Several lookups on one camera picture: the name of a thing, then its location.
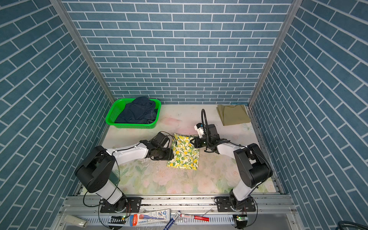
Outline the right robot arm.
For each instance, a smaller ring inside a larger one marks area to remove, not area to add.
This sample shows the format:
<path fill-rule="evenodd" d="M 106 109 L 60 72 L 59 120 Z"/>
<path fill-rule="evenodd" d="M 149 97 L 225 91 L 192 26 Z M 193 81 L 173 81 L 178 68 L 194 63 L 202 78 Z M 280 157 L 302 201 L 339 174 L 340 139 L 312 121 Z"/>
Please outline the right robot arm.
<path fill-rule="evenodd" d="M 190 143 L 195 148 L 206 148 L 210 153 L 235 159 L 241 178 L 231 192 L 231 196 L 236 201 L 248 199 L 256 187 L 273 175 L 269 162 L 257 144 L 243 146 L 232 143 L 228 139 L 222 139 L 214 124 L 198 123 L 194 129 L 198 137 L 191 139 Z"/>

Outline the olive green skirt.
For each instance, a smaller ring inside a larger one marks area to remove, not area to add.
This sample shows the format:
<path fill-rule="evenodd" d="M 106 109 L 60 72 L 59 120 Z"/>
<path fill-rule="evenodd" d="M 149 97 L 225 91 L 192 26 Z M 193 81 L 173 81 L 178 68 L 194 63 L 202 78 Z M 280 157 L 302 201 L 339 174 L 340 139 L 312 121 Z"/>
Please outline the olive green skirt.
<path fill-rule="evenodd" d="M 244 105 L 221 105 L 217 106 L 217 112 L 224 126 L 250 123 Z"/>

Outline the yellow floral skirt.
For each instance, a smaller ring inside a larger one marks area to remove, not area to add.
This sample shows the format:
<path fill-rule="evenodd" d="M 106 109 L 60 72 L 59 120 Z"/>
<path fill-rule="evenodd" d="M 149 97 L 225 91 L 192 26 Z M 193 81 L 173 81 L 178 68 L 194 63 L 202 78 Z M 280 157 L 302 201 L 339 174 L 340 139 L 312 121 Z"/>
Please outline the yellow floral skirt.
<path fill-rule="evenodd" d="M 199 164 L 199 149 L 190 142 L 195 136 L 174 135 L 172 145 L 173 159 L 168 161 L 167 166 L 171 168 L 197 170 Z"/>

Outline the dark navy skirt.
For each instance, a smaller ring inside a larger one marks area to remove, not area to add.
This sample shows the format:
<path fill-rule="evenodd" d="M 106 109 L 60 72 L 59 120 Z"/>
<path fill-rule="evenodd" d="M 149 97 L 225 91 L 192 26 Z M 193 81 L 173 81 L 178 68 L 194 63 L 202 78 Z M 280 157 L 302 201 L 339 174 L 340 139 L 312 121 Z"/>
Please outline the dark navy skirt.
<path fill-rule="evenodd" d="M 156 120 L 158 110 L 156 103 L 146 97 L 139 97 L 126 104 L 118 115 L 115 123 L 118 124 L 151 124 Z"/>

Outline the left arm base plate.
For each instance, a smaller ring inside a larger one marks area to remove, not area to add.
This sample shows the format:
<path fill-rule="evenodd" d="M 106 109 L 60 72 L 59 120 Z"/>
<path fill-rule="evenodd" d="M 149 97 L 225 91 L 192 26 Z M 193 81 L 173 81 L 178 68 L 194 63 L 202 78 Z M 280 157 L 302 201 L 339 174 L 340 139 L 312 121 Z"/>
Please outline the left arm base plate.
<path fill-rule="evenodd" d="M 138 213 L 140 211 L 141 197 L 123 197 L 115 204 L 110 204 L 103 199 L 100 204 L 101 213 Z"/>

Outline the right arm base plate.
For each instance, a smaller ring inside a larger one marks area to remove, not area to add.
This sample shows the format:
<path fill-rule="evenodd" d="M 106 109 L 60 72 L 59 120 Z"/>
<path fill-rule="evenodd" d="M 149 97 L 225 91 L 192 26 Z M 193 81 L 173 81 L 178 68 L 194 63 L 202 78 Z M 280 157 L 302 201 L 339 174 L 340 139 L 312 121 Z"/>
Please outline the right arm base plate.
<path fill-rule="evenodd" d="M 217 196 L 214 198 L 218 212 L 255 212 L 255 202 L 251 198 L 238 201 L 234 196 Z"/>

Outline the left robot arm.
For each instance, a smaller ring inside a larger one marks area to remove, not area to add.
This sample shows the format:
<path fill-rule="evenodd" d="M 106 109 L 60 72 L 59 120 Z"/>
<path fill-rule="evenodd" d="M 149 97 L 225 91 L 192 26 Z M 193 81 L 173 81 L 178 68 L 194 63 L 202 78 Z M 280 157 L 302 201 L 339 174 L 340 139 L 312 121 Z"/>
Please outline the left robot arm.
<path fill-rule="evenodd" d="M 103 201 L 121 211 L 127 203 L 127 198 L 118 187 L 122 180 L 119 166 L 146 158 L 153 161 L 170 161 L 173 159 L 172 142 L 176 144 L 176 138 L 161 131 L 151 140 L 141 140 L 127 147 L 94 147 L 76 168 L 75 175 L 87 192 L 97 194 Z"/>

